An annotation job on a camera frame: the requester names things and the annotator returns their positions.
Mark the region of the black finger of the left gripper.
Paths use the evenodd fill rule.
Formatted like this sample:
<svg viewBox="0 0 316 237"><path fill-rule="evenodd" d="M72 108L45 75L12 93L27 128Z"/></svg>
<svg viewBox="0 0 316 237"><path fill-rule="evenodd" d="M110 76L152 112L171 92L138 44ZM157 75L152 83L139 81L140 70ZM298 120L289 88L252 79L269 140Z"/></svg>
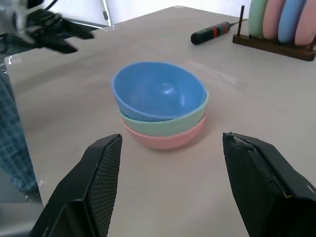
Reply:
<svg viewBox="0 0 316 237"><path fill-rule="evenodd" d="M87 30L83 25L71 21L61 20L62 32L80 39L93 39L94 34Z"/></svg>
<svg viewBox="0 0 316 237"><path fill-rule="evenodd" d="M37 38L37 44L63 54L71 54L78 51L77 48L60 37L45 36Z"/></svg>

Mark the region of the blue plate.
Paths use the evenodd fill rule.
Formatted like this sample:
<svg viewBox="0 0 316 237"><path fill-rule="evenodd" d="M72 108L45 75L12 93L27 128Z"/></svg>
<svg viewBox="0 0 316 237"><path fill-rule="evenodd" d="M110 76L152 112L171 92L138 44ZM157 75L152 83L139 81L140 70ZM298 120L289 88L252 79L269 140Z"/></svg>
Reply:
<svg viewBox="0 0 316 237"><path fill-rule="evenodd" d="M285 0L278 26L278 41L290 43L294 41L298 22L306 0Z"/></svg>

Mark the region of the white stand pole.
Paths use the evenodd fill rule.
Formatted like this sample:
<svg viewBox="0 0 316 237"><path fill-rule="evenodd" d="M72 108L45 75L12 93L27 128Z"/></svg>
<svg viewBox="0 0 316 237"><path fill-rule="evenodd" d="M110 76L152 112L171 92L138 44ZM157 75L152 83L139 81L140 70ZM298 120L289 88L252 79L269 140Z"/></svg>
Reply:
<svg viewBox="0 0 316 237"><path fill-rule="evenodd" d="M113 26L114 23L112 21L112 17L111 17L111 13L110 10L108 8L108 3L107 0L100 0L103 6L103 15L104 15L104 19L107 21L107 25L108 26Z"/></svg>

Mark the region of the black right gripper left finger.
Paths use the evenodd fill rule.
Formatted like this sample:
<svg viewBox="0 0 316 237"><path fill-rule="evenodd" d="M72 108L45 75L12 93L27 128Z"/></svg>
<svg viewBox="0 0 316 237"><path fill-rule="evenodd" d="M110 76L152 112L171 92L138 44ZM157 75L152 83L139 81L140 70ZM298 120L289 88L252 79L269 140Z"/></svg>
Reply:
<svg viewBox="0 0 316 237"><path fill-rule="evenodd" d="M115 200L122 136L99 139L59 182L28 237L107 237Z"/></svg>

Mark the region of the green plate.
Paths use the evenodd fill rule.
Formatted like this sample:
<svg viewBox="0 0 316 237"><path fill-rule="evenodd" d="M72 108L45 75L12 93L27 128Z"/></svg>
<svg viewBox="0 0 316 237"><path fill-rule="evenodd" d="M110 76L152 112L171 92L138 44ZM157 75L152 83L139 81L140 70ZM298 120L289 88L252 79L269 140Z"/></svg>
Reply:
<svg viewBox="0 0 316 237"><path fill-rule="evenodd" d="M268 0L252 0L249 10L249 33L256 38L263 37L263 19Z"/></svg>

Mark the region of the pink bowl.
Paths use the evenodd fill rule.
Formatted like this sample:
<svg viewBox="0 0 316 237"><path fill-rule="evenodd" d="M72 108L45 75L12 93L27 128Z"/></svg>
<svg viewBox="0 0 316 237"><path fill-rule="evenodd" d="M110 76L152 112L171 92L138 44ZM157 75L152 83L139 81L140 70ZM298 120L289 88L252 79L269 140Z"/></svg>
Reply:
<svg viewBox="0 0 316 237"><path fill-rule="evenodd" d="M169 136L151 136L134 131L122 122L131 136L145 147L154 150L172 150L183 147L192 142L202 131L206 121L206 114L190 129Z"/></svg>

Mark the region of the blue plaid trouser leg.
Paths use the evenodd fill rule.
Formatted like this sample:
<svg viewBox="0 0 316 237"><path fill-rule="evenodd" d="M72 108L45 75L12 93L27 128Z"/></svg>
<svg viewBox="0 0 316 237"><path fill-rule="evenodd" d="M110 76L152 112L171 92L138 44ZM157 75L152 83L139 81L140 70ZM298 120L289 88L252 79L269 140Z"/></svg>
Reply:
<svg viewBox="0 0 316 237"><path fill-rule="evenodd" d="M31 193L38 188L9 77L1 70L0 168L19 191Z"/></svg>

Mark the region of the black screwdriver with red band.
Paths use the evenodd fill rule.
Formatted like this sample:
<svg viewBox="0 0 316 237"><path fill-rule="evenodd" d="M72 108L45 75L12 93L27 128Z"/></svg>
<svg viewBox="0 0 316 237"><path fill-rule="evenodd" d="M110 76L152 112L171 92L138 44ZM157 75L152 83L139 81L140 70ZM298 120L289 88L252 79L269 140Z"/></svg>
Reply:
<svg viewBox="0 0 316 237"><path fill-rule="evenodd" d="M191 43L194 45L200 45L209 40L215 39L219 36L222 36L228 33L232 26L238 24L238 22L230 23L230 22L222 22L220 24L205 28L203 30L194 32L191 35Z"/></svg>

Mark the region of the green bowl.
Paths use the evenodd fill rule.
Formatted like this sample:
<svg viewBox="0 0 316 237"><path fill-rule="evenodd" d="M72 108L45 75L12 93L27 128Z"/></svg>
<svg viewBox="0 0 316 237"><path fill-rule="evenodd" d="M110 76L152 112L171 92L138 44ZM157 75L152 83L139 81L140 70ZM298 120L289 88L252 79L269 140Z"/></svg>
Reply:
<svg viewBox="0 0 316 237"><path fill-rule="evenodd" d="M195 126L205 115L209 99L209 92L206 90L204 102L192 112L165 121L140 121L127 117L119 111L122 121L132 130L149 136L170 136L184 132Z"/></svg>

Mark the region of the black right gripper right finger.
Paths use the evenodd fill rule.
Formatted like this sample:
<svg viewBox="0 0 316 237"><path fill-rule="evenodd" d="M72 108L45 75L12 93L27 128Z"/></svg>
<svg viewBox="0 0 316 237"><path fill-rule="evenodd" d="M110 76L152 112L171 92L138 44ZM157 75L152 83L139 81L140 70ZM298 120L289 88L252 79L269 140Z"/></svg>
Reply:
<svg viewBox="0 0 316 237"><path fill-rule="evenodd" d="M223 133L232 193L249 237L316 237L316 187L271 144Z"/></svg>

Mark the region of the dark wooden plate rack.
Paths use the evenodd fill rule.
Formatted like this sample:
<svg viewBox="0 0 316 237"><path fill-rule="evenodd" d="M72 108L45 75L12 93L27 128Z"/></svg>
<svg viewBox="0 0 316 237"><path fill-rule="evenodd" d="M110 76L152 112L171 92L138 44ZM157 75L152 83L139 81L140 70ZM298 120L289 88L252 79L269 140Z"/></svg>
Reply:
<svg viewBox="0 0 316 237"><path fill-rule="evenodd" d="M311 44L305 47L296 47L293 44L280 44L276 41L269 41L265 39L254 38L251 34L248 36L241 35L241 27L244 14L244 5L241 6L240 17L238 21L237 34L233 35L233 43L260 49L263 51L288 56L291 58L296 58L303 61L313 61L316 58L316 50L314 46L316 45L316 35Z"/></svg>

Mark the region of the pink plate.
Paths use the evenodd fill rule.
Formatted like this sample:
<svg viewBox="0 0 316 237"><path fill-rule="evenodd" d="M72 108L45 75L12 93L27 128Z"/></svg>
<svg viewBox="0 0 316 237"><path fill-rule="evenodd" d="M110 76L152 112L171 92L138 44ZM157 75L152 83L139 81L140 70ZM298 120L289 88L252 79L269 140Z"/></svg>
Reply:
<svg viewBox="0 0 316 237"><path fill-rule="evenodd" d="M306 0L295 34L295 45L311 44L316 35L316 0Z"/></svg>
<svg viewBox="0 0 316 237"><path fill-rule="evenodd" d="M278 27L285 0L267 0L263 18L263 37L266 40L276 40Z"/></svg>

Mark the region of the blue bowl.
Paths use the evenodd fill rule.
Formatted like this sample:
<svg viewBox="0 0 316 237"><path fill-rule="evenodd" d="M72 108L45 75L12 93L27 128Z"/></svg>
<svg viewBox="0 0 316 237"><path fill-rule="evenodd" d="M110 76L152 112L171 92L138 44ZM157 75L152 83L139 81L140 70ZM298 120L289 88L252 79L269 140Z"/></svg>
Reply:
<svg viewBox="0 0 316 237"><path fill-rule="evenodd" d="M164 121L197 109L206 98L201 81L189 71L163 62L136 62L112 80L119 110L141 121Z"/></svg>

